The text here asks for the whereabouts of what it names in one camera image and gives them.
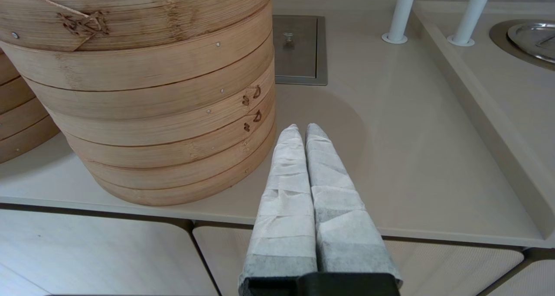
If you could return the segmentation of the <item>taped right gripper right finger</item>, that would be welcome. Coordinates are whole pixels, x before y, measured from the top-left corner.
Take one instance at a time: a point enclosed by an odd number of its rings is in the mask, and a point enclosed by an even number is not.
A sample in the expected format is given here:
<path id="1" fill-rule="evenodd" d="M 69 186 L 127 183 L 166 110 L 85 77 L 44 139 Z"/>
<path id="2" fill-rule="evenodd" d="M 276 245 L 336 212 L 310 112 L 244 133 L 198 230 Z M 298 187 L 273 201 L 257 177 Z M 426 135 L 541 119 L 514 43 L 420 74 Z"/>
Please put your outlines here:
<path id="1" fill-rule="evenodd" d="M 307 126 L 305 150 L 319 270 L 388 273 L 396 283 L 402 283 L 400 272 L 333 142 L 318 124 Z"/>

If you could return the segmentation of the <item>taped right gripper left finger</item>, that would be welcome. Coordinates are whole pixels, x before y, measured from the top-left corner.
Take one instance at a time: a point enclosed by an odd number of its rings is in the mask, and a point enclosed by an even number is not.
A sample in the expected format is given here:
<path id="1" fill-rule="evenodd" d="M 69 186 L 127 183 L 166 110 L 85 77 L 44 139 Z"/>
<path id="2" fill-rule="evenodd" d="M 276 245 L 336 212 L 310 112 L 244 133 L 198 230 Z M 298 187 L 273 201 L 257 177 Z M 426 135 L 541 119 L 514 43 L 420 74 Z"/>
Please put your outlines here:
<path id="1" fill-rule="evenodd" d="M 255 278 L 289 278 L 317 271 L 313 198 L 297 125 L 275 145 L 238 287 Z"/>

